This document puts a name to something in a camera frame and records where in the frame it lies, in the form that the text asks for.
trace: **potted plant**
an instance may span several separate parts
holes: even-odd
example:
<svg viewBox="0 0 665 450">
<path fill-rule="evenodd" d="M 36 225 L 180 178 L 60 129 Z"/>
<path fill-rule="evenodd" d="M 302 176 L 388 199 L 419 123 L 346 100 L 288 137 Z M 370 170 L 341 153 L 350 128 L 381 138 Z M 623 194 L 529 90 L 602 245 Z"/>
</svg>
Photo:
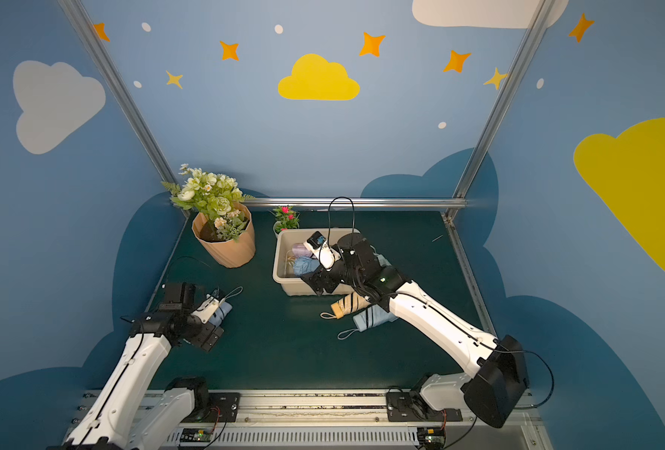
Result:
<svg viewBox="0 0 665 450">
<path fill-rule="evenodd" d="M 240 267 L 255 255 L 255 229 L 250 211 L 242 205 L 252 196 L 238 189 L 235 178 L 203 172 L 183 164 L 180 175 L 190 175 L 185 186 L 166 183 L 171 202 L 183 210 L 198 211 L 193 233 L 203 247 L 225 267 Z"/>
<path fill-rule="evenodd" d="M 292 211 L 291 207 L 277 207 L 273 210 L 273 214 L 277 219 L 273 225 L 275 234 L 279 234 L 284 229 L 300 228 L 300 219 L 298 218 L 300 213 Z"/>
</svg>

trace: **gray cloud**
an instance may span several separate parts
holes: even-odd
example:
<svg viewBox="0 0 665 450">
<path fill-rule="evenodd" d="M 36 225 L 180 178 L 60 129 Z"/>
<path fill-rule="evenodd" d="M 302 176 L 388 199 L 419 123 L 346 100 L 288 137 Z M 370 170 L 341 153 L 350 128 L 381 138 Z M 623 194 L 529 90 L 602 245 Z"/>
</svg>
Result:
<svg viewBox="0 0 665 450">
<path fill-rule="evenodd" d="M 66 63 L 23 61 L 15 67 L 13 91 L 22 108 L 18 139 L 36 155 L 54 149 L 105 104 L 103 85 Z"/>
</svg>

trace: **beige storage bin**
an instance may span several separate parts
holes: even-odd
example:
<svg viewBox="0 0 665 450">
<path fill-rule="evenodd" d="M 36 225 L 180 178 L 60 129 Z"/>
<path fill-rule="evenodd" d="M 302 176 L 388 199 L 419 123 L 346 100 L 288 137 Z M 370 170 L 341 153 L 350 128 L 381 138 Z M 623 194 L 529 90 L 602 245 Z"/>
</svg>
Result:
<svg viewBox="0 0 665 450">
<path fill-rule="evenodd" d="M 324 237 L 328 237 L 327 228 L 301 228 L 285 229 L 278 234 L 278 244 L 275 249 L 275 263 L 273 265 L 273 279 L 280 283 L 288 295 L 315 295 L 312 288 L 308 286 L 301 278 L 296 277 L 292 272 L 292 267 L 286 263 L 287 254 L 292 249 L 292 245 L 305 242 L 316 231 L 320 231 Z M 350 233 L 349 228 L 333 228 L 330 230 L 330 245 L 337 243 L 337 240 Z M 353 288 L 347 284 L 340 284 L 332 294 L 326 295 L 347 295 L 353 292 Z"/>
</svg>

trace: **orange star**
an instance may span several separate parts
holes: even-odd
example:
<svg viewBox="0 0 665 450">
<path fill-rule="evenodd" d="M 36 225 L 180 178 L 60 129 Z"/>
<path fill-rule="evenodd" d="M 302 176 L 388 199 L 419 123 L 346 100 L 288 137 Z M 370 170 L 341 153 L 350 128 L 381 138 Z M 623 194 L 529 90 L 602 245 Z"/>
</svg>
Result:
<svg viewBox="0 0 665 450">
<path fill-rule="evenodd" d="M 462 74 L 463 72 L 463 64 L 465 63 L 465 60 L 470 56 L 472 53 L 466 53 L 465 55 L 459 55 L 458 53 L 455 53 L 455 50 L 452 50 L 450 52 L 450 62 L 448 65 L 443 69 L 443 72 L 447 71 L 458 71 Z"/>
<path fill-rule="evenodd" d="M 226 44 L 223 41 L 220 41 L 220 45 L 222 45 L 222 60 L 226 59 L 234 59 L 236 61 L 239 61 L 238 59 L 238 44 Z"/>
<path fill-rule="evenodd" d="M 360 50 L 360 56 L 371 54 L 379 58 L 380 44 L 382 43 L 382 40 L 385 39 L 385 36 L 374 37 L 365 32 L 363 32 L 363 34 L 365 35 L 365 44 L 363 45 L 363 49 Z"/>
<path fill-rule="evenodd" d="M 105 34 L 105 24 L 95 24 L 93 27 L 95 27 L 95 32 L 98 33 L 100 39 L 110 42 L 110 39 L 108 39 L 107 35 Z"/>
<path fill-rule="evenodd" d="M 582 35 L 585 34 L 588 28 L 590 28 L 590 25 L 595 23 L 594 20 L 587 20 L 585 19 L 585 14 L 582 14 L 582 17 L 580 17 L 580 22 L 577 23 L 577 26 L 575 27 L 574 30 L 568 34 L 568 36 L 573 36 L 574 38 L 577 38 L 577 41 L 580 42 L 580 39 L 582 39 Z"/>
</svg>

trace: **yellow star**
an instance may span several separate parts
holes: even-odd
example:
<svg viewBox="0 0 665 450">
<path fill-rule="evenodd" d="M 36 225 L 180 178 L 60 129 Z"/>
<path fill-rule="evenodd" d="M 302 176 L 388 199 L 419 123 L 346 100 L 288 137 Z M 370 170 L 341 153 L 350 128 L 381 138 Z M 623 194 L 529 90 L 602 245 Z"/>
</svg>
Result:
<svg viewBox="0 0 665 450">
<path fill-rule="evenodd" d="M 380 44 L 385 39 L 385 36 L 375 37 L 365 32 L 363 34 L 365 35 L 365 44 L 363 45 L 363 49 L 360 50 L 360 56 L 371 54 L 380 57 Z"/>
<path fill-rule="evenodd" d="M 168 84 L 177 84 L 180 89 L 183 88 L 183 86 L 180 85 L 180 78 L 183 78 L 182 75 L 178 75 L 176 77 L 176 76 L 171 75 L 170 72 L 168 72 L 168 77 L 170 77 L 170 79 L 168 80 Z"/>
<path fill-rule="evenodd" d="M 483 84 L 494 84 L 495 85 L 495 90 L 497 91 L 498 89 L 500 89 L 500 81 L 502 81 L 502 79 L 507 77 L 507 76 L 508 75 L 506 73 L 500 75 L 500 73 L 497 71 L 497 67 L 496 67 L 495 68 L 495 76 L 490 78 L 490 80 L 485 81 Z"/>
<path fill-rule="evenodd" d="M 465 60 L 470 56 L 471 53 L 466 53 L 465 55 L 459 55 L 458 53 L 455 53 L 455 50 L 450 52 L 450 62 L 448 65 L 443 69 L 443 72 L 447 71 L 458 71 L 462 74 L 463 72 L 463 64 L 465 63 Z"/>
<path fill-rule="evenodd" d="M 220 41 L 220 45 L 222 45 L 222 60 L 226 59 L 234 59 L 236 61 L 239 61 L 238 59 L 238 44 L 226 44 L 223 41 Z"/>
<path fill-rule="evenodd" d="M 585 34 L 588 28 L 590 28 L 590 25 L 595 23 L 594 20 L 587 20 L 585 19 L 585 14 L 582 14 L 582 17 L 580 17 L 580 22 L 577 23 L 577 26 L 575 27 L 574 30 L 568 34 L 568 36 L 573 36 L 577 38 L 577 41 L 580 42 L 580 39 L 582 39 L 582 35 Z"/>
<path fill-rule="evenodd" d="M 94 24 L 93 27 L 95 27 L 95 32 L 98 33 L 100 39 L 110 42 L 110 39 L 105 34 L 105 24 Z"/>
</svg>

